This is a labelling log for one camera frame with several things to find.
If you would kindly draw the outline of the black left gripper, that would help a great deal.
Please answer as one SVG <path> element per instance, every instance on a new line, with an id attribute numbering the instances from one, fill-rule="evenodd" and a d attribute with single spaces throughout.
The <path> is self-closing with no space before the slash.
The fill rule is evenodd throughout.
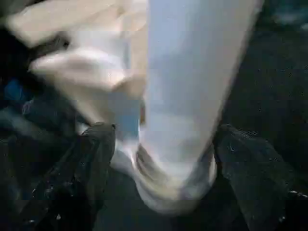
<path id="1" fill-rule="evenodd" d="M 74 135 L 85 119 L 63 98 L 37 98 L 49 87 L 29 68 L 39 57 L 7 29 L 0 30 L 0 107 L 23 107 L 26 119 L 58 135 Z"/>

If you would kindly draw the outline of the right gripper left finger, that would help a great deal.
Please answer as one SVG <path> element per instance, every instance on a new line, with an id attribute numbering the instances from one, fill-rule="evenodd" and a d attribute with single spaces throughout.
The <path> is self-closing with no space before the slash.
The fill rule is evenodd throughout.
<path id="1" fill-rule="evenodd" d="M 32 191 L 25 231 L 90 231 L 103 206 L 115 151 L 114 124 L 96 123 L 78 136 Z"/>

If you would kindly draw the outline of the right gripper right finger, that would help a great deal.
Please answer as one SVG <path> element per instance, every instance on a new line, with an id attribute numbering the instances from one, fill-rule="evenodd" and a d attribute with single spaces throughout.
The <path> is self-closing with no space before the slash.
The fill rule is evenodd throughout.
<path id="1" fill-rule="evenodd" d="M 218 128 L 216 157 L 251 231 L 306 231 L 308 182 L 272 145 L 231 125 Z"/>

